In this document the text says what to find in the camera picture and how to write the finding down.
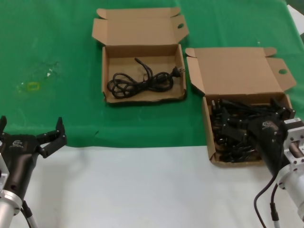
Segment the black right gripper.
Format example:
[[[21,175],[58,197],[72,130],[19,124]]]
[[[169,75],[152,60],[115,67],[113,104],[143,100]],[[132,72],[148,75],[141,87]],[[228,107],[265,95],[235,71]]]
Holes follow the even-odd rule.
[[[270,104],[274,109],[276,119],[288,120],[295,117],[294,109],[285,107],[275,98],[271,98]],[[233,140],[246,140],[248,135],[248,140],[253,144],[271,174],[277,175],[284,166],[289,164],[284,155],[285,133],[279,128],[280,124],[280,121],[263,118],[253,121],[228,118],[223,122],[223,135]]]

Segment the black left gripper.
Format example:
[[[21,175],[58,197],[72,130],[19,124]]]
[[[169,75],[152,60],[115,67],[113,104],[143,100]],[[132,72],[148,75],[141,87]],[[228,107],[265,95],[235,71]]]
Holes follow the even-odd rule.
[[[4,135],[6,124],[7,118],[3,115],[0,118],[0,153],[9,171],[4,190],[24,197],[39,154],[47,158],[64,147],[67,144],[66,131],[62,117],[58,118],[55,130],[36,137]]]

